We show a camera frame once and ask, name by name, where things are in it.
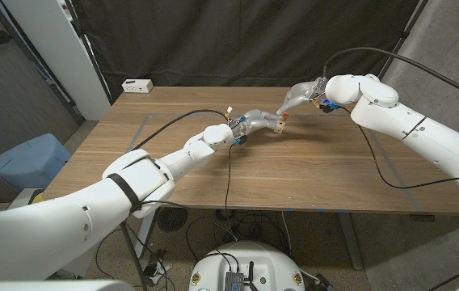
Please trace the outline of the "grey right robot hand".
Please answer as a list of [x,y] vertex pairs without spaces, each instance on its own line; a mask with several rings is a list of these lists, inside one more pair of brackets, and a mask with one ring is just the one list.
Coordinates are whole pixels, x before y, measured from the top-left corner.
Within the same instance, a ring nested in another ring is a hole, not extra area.
[[284,102],[276,111],[278,116],[283,115],[289,109],[300,106],[303,103],[310,103],[325,93],[327,78],[318,77],[313,81],[300,82],[295,84],[287,92]]

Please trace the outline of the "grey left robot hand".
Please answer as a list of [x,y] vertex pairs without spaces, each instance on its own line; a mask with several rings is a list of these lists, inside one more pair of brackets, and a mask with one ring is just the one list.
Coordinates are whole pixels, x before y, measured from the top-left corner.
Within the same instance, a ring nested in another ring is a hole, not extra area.
[[281,120],[284,120],[282,116],[259,109],[253,109],[233,120],[229,126],[232,129],[233,137],[237,138],[253,133],[259,129],[267,128],[277,130],[280,128],[279,122]]

